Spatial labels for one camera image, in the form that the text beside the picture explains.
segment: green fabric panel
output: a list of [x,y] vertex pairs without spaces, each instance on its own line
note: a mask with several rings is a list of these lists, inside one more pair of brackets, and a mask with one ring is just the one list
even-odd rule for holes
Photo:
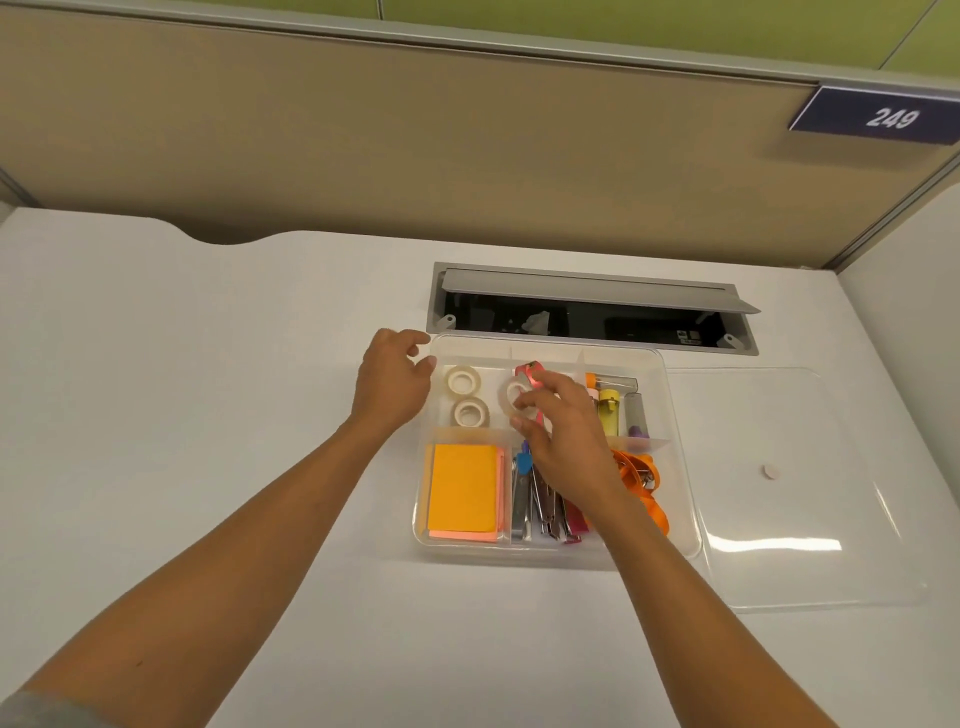
[[237,8],[260,8],[269,11],[316,12],[322,15],[376,18],[376,0],[201,0],[215,5]]
[[940,0],[883,69],[960,77],[960,0]]
[[386,20],[877,68],[930,0],[383,0]]

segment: number plate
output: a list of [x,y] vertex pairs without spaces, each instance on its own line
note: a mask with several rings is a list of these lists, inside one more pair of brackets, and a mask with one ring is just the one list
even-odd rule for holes
[[960,99],[821,86],[790,129],[950,145],[960,141]]

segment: left hand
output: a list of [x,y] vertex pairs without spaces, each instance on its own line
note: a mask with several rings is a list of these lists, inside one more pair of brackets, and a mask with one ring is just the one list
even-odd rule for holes
[[416,365],[408,357],[417,355],[418,344],[429,343],[428,334],[411,328],[378,331],[357,373],[350,419],[384,437],[410,422],[430,393],[437,357],[426,356]]

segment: white desk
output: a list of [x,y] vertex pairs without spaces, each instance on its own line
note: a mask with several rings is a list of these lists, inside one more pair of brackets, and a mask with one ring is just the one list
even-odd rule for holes
[[[31,209],[0,227],[0,692],[330,434],[372,332],[424,325],[436,260],[735,283],[760,356],[667,366],[818,372],[929,585],[745,622],[845,727],[956,724],[960,513],[832,273],[321,232],[220,248]],[[215,723],[675,725],[616,574],[420,560],[415,443],[374,460]]]

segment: clear tape roll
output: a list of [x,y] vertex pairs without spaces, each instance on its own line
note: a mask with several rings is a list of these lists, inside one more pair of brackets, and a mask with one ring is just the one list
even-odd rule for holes
[[446,373],[444,382],[446,391],[453,395],[455,400],[473,397],[480,391],[480,373],[473,367],[453,367]]
[[512,376],[507,379],[500,386],[499,392],[497,392],[497,399],[500,402],[500,409],[503,410],[503,414],[507,417],[526,417],[528,420],[533,420],[537,417],[537,408],[536,407],[524,407],[523,409],[517,409],[514,407],[514,402],[516,398],[522,395],[524,392],[530,392],[533,390],[533,385],[524,375]]
[[483,400],[467,397],[453,405],[451,418],[458,427],[486,427],[490,424],[490,410]]

